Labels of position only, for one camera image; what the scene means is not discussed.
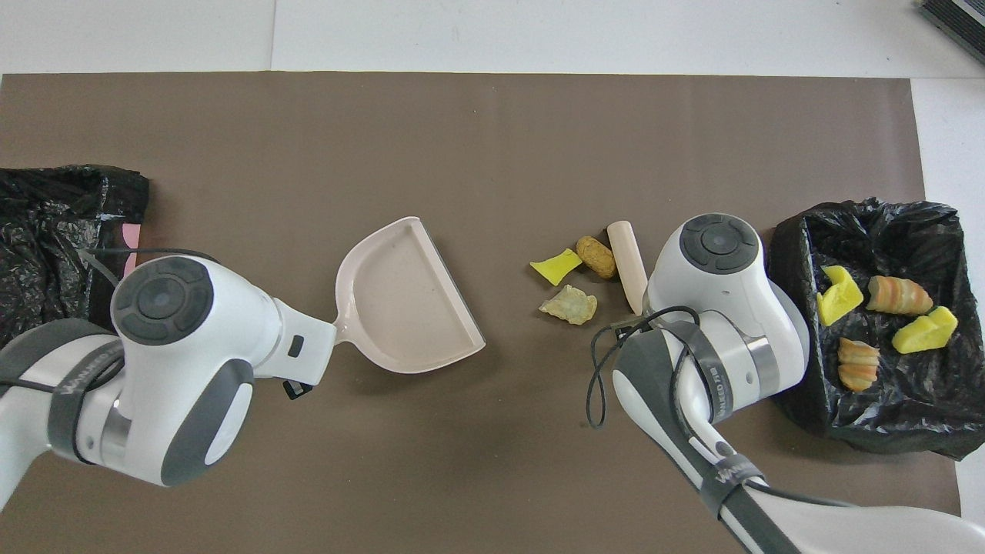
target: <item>pink dustpan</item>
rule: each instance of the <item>pink dustpan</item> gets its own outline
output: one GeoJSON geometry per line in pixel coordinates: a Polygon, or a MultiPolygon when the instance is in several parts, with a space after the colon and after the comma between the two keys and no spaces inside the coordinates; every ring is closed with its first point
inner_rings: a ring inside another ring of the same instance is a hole
{"type": "Polygon", "coordinates": [[[406,217],[349,251],[335,283],[336,344],[398,374],[436,370],[486,346],[424,224],[406,217]]]}

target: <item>toy food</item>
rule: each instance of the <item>toy food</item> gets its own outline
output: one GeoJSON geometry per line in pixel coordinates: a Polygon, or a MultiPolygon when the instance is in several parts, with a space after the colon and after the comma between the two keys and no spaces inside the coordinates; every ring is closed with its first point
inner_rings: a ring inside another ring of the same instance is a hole
{"type": "Polygon", "coordinates": [[[957,318],[947,308],[938,306],[896,331],[892,336],[892,347],[900,354],[944,348],[955,329],[957,318]]]}
{"type": "Polygon", "coordinates": [[[934,307],[934,301],[920,285],[909,279],[877,275],[869,280],[867,310],[905,315],[920,315],[934,307]]]}
{"type": "Polygon", "coordinates": [[[646,270],[643,269],[643,256],[639,255],[639,244],[632,224],[616,221],[606,228],[609,244],[613,248],[613,258],[619,280],[623,283],[625,299],[636,315],[643,314],[643,295],[646,294],[646,270]]]}
{"type": "Polygon", "coordinates": [[[599,274],[599,277],[612,279],[616,275],[616,258],[613,252],[596,239],[592,237],[578,239],[574,251],[585,265],[599,274]]]}
{"type": "Polygon", "coordinates": [[[579,265],[581,265],[581,258],[578,257],[578,254],[571,251],[571,248],[565,248],[564,252],[553,258],[530,262],[530,267],[536,269],[545,279],[551,281],[551,284],[554,286],[560,284],[560,280],[579,265]]]}
{"type": "Polygon", "coordinates": [[[838,377],[841,383],[861,392],[876,382],[879,349],[860,340],[838,339],[838,377]]]}
{"type": "Polygon", "coordinates": [[[829,265],[821,268],[831,286],[822,295],[818,293],[818,315],[821,324],[831,325],[862,304],[862,291],[855,284],[848,270],[840,265],[829,265]]]}
{"type": "Polygon", "coordinates": [[[568,323],[580,325],[595,315],[598,305],[598,300],[594,296],[588,296],[571,285],[564,285],[559,293],[541,304],[538,310],[568,323]]]}

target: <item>orange striped croissant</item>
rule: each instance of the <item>orange striped croissant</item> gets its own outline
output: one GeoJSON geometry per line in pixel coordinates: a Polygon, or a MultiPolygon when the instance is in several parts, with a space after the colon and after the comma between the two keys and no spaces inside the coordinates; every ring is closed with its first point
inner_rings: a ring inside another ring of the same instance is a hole
{"type": "Polygon", "coordinates": [[[934,307],[927,291],[909,279],[877,275],[869,280],[868,310],[905,315],[921,315],[934,307]]]}
{"type": "Polygon", "coordinates": [[[879,349],[859,340],[838,339],[838,378],[850,390],[861,392],[876,382],[879,349]]]}

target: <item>brown tabletop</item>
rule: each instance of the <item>brown tabletop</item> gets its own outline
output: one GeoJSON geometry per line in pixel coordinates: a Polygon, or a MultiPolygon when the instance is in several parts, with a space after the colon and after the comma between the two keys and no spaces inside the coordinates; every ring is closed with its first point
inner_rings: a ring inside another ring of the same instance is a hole
{"type": "MultiPolygon", "coordinates": [[[[587,427],[588,343],[537,312],[527,265],[616,220],[649,270],[689,216],[768,237],[823,201],[923,197],[903,80],[373,73],[7,75],[0,167],[152,180],[142,245],[211,253],[334,320],[360,239],[420,216],[488,346],[418,376],[351,345],[289,401],[263,381],[230,454],[174,489],[46,454],[0,515],[4,552],[740,552],[611,397],[587,427]]],[[[956,514],[953,463],[814,438],[769,401],[719,426],[776,487],[956,514]]]]}

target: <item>yellow foam piece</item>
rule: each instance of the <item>yellow foam piece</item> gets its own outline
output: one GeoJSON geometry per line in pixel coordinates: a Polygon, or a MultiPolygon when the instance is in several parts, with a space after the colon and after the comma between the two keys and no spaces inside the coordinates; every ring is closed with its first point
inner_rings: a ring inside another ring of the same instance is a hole
{"type": "Polygon", "coordinates": [[[581,258],[571,248],[565,248],[564,252],[551,259],[530,262],[530,267],[536,269],[545,279],[551,281],[551,284],[554,286],[559,285],[560,280],[579,265],[581,265],[581,258]]]}
{"type": "Polygon", "coordinates": [[[947,308],[938,306],[896,331],[892,336],[892,347],[900,354],[944,348],[955,329],[957,318],[947,308]]]}
{"type": "Polygon", "coordinates": [[[821,324],[827,327],[862,304],[862,291],[844,267],[829,265],[821,269],[831,280],[827,291],[823,295],[818,293],[818,315],[821,324]]]}

